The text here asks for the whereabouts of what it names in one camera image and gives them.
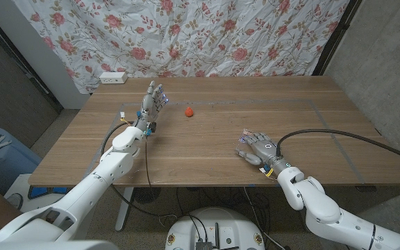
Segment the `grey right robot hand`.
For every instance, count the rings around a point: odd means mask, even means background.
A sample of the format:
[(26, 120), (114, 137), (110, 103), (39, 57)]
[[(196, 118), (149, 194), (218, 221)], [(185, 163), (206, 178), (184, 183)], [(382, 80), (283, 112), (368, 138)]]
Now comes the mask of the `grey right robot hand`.
[(258, 166), (266, 177), (278, 176), (284, 169), (291, 167), (284, 158), (277, 156), (277, 145), (265, 133), (244, 131), (240, 141), (249, 145), (252, 152), (249, 153), (236, 148), (237, 155), (244, 158), (248, 163)]

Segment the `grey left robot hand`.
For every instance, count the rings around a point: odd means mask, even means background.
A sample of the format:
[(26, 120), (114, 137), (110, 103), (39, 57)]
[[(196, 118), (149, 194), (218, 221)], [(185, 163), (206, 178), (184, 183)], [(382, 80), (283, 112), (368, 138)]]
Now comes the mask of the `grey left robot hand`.
[(163, 85), (156, 85), (155, 81), (150, 82), (134, 127), (139, 128), (145, 135), (154, 133), (158, 114), (168, 101)]

